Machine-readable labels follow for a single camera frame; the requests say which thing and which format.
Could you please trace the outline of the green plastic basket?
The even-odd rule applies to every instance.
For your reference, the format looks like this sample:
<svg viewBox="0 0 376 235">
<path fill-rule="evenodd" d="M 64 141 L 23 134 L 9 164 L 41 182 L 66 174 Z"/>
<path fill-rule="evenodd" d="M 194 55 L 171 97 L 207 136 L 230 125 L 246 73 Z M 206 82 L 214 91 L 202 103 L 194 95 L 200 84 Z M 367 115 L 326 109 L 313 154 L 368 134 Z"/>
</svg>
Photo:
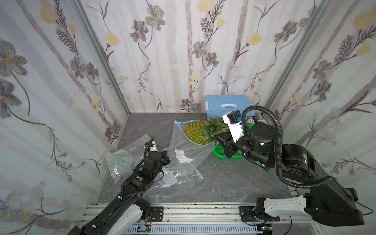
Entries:
<svg viewBox="0 0 376 235">
<path fill-rule="evenodd" d="M 254 124 L 246 125 L 246 133 L 243 134 L 241 123 L 235 124 L 236 131 L 240 130 L 241 136 L 235 142 L 235 137 L 232 136 L 228 124 L 221 123 L 218 127 L 213 129 L 213 133 L 210 134 L 211 140 L 216 142 L 217 147 L 214 148 L 216 155 L 221 155 L 223 158 L 231 159 L 233 157 L 244 158 L 250 162 L 256 162 L 256 153 L 252 150 L 251 141 L 248 138 L 250 133 L 250 127 Z"/>
</svg>

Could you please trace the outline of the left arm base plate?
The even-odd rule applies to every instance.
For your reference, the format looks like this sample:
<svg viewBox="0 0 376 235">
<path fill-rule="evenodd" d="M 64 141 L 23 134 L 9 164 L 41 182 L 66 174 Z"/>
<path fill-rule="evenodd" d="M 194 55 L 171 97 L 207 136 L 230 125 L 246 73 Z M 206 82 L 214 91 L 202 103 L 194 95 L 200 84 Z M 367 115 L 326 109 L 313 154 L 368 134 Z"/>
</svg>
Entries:
<svg viewBox="0 0 376 235">
<path fill-rule="evenodd" d="M 159 223 L 163 221 L 164 207 L 149 207 L 144 211 L 145 222 Z"/>
</svg>

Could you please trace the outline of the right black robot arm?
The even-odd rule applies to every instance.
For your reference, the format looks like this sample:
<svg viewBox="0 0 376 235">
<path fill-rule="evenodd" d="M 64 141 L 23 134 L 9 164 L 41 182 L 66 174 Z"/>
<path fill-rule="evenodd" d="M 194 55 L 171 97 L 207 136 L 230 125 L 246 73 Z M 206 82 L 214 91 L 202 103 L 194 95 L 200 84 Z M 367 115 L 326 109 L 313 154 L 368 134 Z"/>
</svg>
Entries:
<svg viewBox="0 0 376 235">
<path fill-rule="evenodd" d="M 282 125 L 273 112 L 249 106 L 244 111 L 227 113 L 222 119 L 230 131 L 220 134 L 217 140 L 226 158 L 240 153 L 265 171 L 275 169 L 282 183 L 307 190 L 294 198 L 258 198 L 256 218 L 306 216 L 331 227 L 364 225 L 364 214 L 357 209 L 356 190 L 342 187 L 304 147 L 284 144 Z"/>
</svg>

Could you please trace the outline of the blue zip bag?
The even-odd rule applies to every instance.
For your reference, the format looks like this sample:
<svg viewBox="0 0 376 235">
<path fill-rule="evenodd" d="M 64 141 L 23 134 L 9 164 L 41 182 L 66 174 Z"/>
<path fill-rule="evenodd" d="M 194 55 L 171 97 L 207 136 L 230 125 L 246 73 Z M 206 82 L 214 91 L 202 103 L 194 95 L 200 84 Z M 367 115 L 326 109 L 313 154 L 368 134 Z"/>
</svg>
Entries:
<svg viewBox="0 0 376 235">
<path fill-rule="evenodd" d="M 188 176 L 192 173 L 199 173 L 197 167 L 213 152 L 214 143 L 197 144 L 190 140 L 184 129 L 193 120 L 178 122 L 173 125 L 173 132 L 170 146 L 167 150 L 171 163 L 168 168 L 176 173 L 176 176 Z"/>
</svg>

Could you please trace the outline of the green zip bag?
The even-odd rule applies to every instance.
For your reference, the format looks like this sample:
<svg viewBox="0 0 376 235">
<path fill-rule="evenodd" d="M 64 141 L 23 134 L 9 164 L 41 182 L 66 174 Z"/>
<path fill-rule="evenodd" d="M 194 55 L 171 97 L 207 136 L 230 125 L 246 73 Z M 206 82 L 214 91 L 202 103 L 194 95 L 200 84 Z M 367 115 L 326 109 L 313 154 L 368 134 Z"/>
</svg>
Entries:
<svg viewBox="0 0 376 235">
<path fill-rule="evenodd" d="M 151 140 L 148 134 L 115 152 L 105 152 L 104 159 L 114 183 L 122 176 L 129 176 L 138 163 L 144 158 L 146 145 Z"/>
</svg>

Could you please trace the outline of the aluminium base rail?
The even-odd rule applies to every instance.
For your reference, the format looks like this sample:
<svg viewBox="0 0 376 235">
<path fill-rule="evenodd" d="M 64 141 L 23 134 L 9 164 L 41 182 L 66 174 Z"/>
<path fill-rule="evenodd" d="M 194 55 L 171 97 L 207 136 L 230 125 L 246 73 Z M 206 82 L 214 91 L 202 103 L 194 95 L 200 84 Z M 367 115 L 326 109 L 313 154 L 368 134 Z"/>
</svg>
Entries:
<svg viewBox="0 0 376 235">
<path fill-rule="evenodd" d="M 136 222 L 121 235 L 327 235 L 323 226 L 308 217 L 280 216 L 280 221 L 268 223 L 243 222 L 240 206 L 255 206 L 252 202 L 240 203 L 161 203 L 163 221 L 159 223 Z"/>
</svg>

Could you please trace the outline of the blue lid storage box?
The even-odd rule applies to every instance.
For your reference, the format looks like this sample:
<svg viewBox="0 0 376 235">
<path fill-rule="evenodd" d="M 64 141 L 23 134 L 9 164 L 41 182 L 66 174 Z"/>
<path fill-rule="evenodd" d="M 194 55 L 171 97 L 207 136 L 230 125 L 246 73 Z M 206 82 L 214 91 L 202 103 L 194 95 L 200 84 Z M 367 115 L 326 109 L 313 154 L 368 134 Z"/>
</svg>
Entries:
<svg viewBox="0 0 376 235">
<path fill-rule="evenodd" d="M 240 111 L 252 106 L 250 100 L 246 96 L 230 96 L 230 95 L 211 95 L 205 97 L 205 108 L 207 119 L 222 116 L 232 111 Z"/>
</svg>

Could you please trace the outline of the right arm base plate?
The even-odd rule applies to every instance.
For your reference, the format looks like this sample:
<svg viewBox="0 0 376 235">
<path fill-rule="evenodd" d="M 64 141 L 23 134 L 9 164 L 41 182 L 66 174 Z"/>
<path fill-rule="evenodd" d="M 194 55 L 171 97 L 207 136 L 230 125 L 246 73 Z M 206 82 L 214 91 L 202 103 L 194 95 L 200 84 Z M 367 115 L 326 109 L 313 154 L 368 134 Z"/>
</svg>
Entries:
<svg viewBox="0 0 376 235">
<path fill-rule="evenodd" d="M 280 221 L 280 217 L 271 217 L 264 209 L 256 209 L 255 206 L 240 206 L 240 218 L 243 222 L 272 222 Z"/>
</svg>

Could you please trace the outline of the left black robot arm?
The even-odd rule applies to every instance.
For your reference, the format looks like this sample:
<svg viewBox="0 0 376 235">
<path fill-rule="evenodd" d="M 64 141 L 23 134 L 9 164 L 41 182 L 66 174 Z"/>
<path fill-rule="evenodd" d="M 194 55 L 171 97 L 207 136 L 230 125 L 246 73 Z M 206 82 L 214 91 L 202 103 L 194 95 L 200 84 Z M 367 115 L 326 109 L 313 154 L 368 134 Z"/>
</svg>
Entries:
<svg viewBox="0 0 376 235">
<path fill-rule="evenodd" d="M 98 215 L 82 228 L 74 226 L 69 235 L 121 235 L 140 220 L 148 220 L 150 203 L 143 194 L 156 183 L 163 167 L 170 164 L 167 151 L 158 150 L 152 137 L 145 144 L 143 159 L 122 182 L 120 192 Z"/>
</svg>

